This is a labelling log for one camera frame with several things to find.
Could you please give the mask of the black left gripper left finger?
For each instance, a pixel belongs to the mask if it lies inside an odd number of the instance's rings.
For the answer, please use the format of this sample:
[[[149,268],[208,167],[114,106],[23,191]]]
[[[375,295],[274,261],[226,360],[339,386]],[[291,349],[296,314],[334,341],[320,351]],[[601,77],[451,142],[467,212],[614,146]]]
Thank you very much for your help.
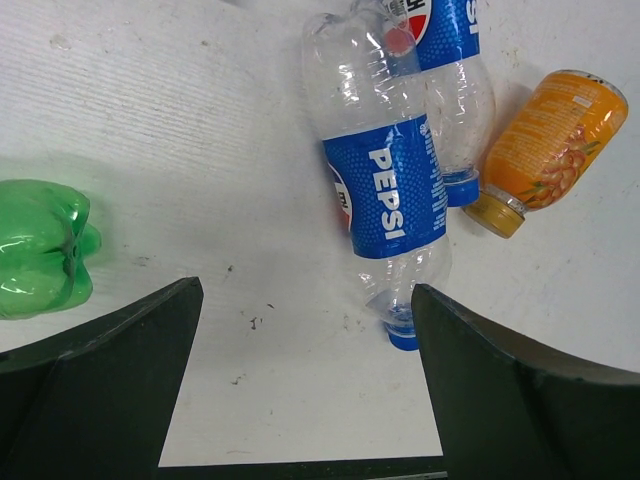
[[[155,478],[203,297],[183,278],[3,352],[2,478]]]

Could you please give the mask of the orange juice bottle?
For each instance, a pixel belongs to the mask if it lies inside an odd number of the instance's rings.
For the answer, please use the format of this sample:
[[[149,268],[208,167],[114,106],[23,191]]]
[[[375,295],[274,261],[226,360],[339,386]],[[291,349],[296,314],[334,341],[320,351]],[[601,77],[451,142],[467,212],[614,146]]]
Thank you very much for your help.
[[[548,74],[489,149],[479,197],[463,211],[510,238],[528,213],[569,193],[628,113],[621,90],[594,74],[570,69]]]

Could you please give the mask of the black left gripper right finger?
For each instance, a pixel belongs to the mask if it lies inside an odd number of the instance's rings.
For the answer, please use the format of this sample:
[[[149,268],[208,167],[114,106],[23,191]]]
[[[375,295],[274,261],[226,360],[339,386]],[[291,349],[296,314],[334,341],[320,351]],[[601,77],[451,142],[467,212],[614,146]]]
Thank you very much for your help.
[[[638,373],[551,348],[429,285],[412,312],[449,478],[638,478]]]

